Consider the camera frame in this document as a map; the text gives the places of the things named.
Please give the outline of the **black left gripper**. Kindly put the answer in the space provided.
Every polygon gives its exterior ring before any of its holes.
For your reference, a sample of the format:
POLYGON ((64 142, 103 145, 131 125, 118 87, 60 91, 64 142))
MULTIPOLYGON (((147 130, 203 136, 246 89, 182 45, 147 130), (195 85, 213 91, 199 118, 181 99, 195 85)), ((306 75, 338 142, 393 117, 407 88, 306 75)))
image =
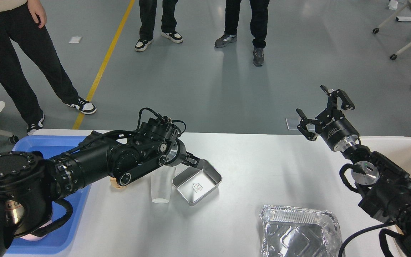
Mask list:
POLYGON ((192 153, 186 152, 184 143, 178 138, 172 143, 166 157, 166 166, 174 167, 179 164, 184 164, 199 170, 204 169, 204 160, 194 156, 192 153))

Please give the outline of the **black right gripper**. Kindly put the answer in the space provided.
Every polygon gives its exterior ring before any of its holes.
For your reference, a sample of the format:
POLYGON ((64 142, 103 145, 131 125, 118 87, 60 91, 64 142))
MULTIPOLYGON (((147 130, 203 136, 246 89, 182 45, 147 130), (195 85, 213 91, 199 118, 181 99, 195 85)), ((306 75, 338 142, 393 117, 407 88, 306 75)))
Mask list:
POLYGON ((354 110, 355 104, 341 89, 328 89, 323 85, 320 88, 328 95, 325 111, 321 112, 315 119, 308 119, 301 109, 296 109, 301 119, 297 128, 307 140, 315 141, 319 134, 330 150, 344 152, 356 144, 359 132, 346 119, 340 109, 354 110), (340 109, 338 109, 338 98, 341 100, 340 109), (308 124, 315 127, 315 133, 308 130, 308 124))

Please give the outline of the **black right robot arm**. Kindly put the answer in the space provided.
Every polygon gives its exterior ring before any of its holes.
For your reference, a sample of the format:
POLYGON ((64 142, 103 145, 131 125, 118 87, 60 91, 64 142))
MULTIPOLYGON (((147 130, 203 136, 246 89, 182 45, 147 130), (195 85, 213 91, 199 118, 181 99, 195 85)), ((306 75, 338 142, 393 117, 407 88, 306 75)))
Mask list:
POLYGON ((308 119, 301 109, 298 130, 307 140, 315 141, 320 135, 330 150, 342 153, 350 163, 339 171, 344 185, 361 195, 359 207, 381 225, 363 229, 349 236, 339 249, 357 236, 380 229, 379 241, 386 257, 391 257, 386 237, 391 236, 407 256, 411 257, 411 178, 409 173, 377 151, 362 145, 359 132, 346 119, 343 110, 355 109, 349 96, 341 89, 321 86, 328 95, 327 107, 315 119, 308 119))

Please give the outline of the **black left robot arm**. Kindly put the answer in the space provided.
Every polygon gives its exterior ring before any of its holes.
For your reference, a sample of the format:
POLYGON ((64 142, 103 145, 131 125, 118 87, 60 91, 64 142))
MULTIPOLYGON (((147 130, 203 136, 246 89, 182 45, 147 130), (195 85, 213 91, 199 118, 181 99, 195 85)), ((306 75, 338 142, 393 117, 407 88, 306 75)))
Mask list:
POLYGON ((133 131, 91 132, 77 147, 45 159, 41 152, 0 153, 0 257, 14 238, 44 236, 71 217, 66 197, 104 177, 126 186, 162 166, 201 168, 186 151, 177 120, 154 114, 133 131))

